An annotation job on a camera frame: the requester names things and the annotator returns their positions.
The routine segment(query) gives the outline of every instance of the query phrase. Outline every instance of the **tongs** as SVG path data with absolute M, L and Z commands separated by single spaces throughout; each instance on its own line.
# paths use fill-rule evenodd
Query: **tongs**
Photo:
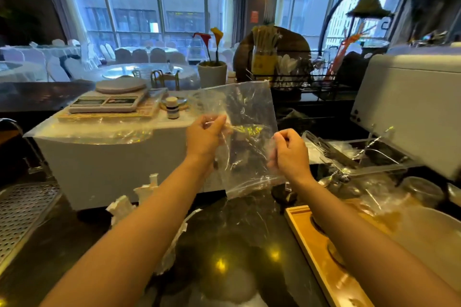
M 350 167 L 352 169 L 360 168 L 360 164 L 350 159 L 347 155 L 341 153 L 331 144 L 326 142 L 324 139 L 315 136 L 310 131 L 305 131 L 306 137 L 312 141 L 313 144 L 323 153 L 323 155 L 332 160 L 336 160 L 338 163 Z

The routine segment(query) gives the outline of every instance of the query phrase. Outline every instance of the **yellow calla lily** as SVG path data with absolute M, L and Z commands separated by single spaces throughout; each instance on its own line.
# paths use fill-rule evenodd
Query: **yellow calla lily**
M 224 36 L 224 33 L 222 33 L 222 31 L 220 31 L 217 27 L 213 27 L 211 32 L 214 34 L 214 38 L 216 39 L 216 47 L 218 47 L 219 41 Z

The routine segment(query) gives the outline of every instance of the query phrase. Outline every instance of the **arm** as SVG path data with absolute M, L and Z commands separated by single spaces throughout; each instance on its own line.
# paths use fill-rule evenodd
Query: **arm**
M 410 252 L 318 184 L 303 139 L 288 129 L 274 135 L 278 167 L 307 202 L 352 275 L 375 306 L 460 307 L 458 294 Z
M 135 305 L 212 167 L 226 116 L 205 130 L 208 120 L 188 128 L 184 162 L 78 260 L 41 307 Z

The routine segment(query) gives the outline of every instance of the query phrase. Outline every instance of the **wooden tray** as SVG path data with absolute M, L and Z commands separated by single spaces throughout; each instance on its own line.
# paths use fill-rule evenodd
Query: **wooden tray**
M 285 217 L 329 304 L 332 307 L 372 307 L 372 302 L 355 278 L 331 257 L 326 248 L 328 237 L 314 228 L 311 214 L 308 206 L 290 207 L 285 211 Z

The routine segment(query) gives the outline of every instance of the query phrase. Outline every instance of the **digital scale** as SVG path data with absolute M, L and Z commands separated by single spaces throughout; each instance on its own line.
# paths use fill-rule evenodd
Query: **digital scale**
M 147 95 L 146 81 L 120 77 L 96 83 L 96 90 L 86 92 L 69 106 L 69 113 L 134 112 Z

